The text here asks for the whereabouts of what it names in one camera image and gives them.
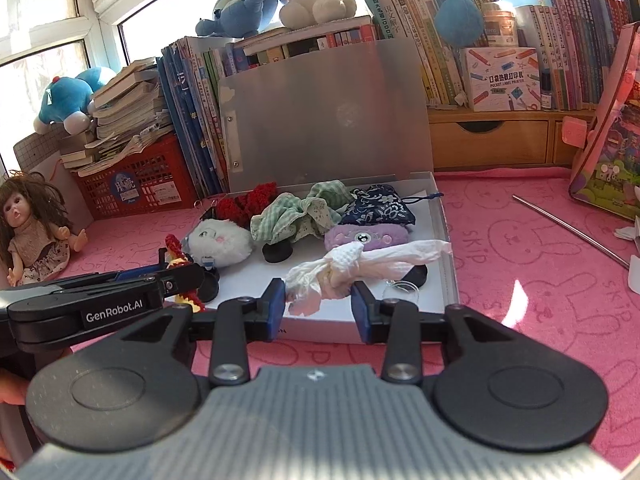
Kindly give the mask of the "person's right hand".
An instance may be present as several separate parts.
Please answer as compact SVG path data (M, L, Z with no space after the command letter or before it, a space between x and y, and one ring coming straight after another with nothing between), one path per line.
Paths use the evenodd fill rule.
M7 370L1 370L0 402L3 405L22 406L25 404L28 381ZM6 432L1 429L1 459L14 463L14 458L6 446Z

